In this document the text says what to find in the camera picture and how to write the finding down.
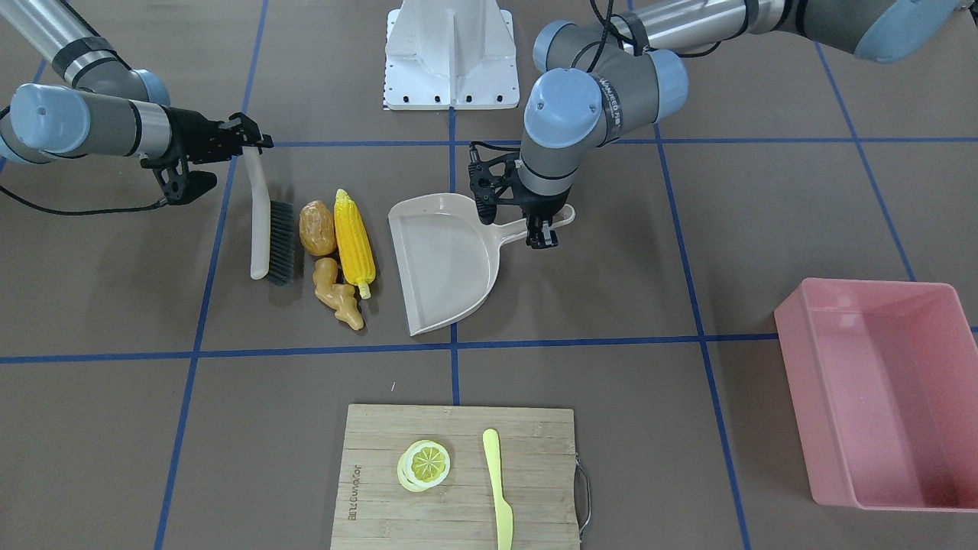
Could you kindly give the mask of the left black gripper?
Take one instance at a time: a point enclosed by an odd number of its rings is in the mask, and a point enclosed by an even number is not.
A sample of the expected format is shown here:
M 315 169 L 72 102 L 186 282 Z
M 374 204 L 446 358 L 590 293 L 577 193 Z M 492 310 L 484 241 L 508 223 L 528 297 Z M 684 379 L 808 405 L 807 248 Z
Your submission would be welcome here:
M 525 243 L 529 248 L 555 248 L 559 246 L 558 234 L 555 227 L 562 220 L 560 209 L 565 206 L 572 189 L 556 195 L 540 195 L 531 191 L 522 183 L 513 186 L 513 198 L 523 210 L 526 222 L 527 236 Z

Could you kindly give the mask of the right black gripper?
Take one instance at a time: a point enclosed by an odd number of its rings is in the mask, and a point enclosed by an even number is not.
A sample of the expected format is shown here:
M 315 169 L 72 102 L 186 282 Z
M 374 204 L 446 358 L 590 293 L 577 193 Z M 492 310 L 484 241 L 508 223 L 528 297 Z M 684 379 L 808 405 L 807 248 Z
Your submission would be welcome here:
M 256 121 L 242 112 L 229 121 L 210 121 L 191 109 L 167 108 L 173 138 L 179 140 L 188 161 L 194 164 L 218 163 L 240 157 L 245 147 L 273 147 L 271 135 L 264 134 Z

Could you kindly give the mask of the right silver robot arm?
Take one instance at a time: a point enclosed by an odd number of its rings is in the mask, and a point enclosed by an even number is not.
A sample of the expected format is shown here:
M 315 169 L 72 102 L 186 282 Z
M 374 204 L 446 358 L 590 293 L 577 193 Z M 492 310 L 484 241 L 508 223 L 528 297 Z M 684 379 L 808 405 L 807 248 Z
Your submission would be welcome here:
M 62 80 L 15 90 L 2 116 L 9 160 L 43 164 L 104 154 L 168 167 L 219 163 L 274 145 L 247 115 L 210 121 L 175 108 L 157 74 L 130 66 L 66 1 L 4 1 L 2 17 Z

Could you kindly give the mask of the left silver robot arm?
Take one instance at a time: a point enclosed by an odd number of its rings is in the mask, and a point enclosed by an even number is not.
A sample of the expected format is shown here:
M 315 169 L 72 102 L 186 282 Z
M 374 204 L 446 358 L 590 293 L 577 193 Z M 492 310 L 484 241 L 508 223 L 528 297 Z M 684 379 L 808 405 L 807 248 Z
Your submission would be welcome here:
M 513 197 L 531 248 L 558 244 L 555 216 L 594 147 L 684 107 L 685 59 L 745 34 L 794 34 L 886 65 L 911 56 L 956 10 L 954 1 L 658 1 L 608 7 L 592 25 L 553 21 L 537 36 L 541 74 L 523 115 Z

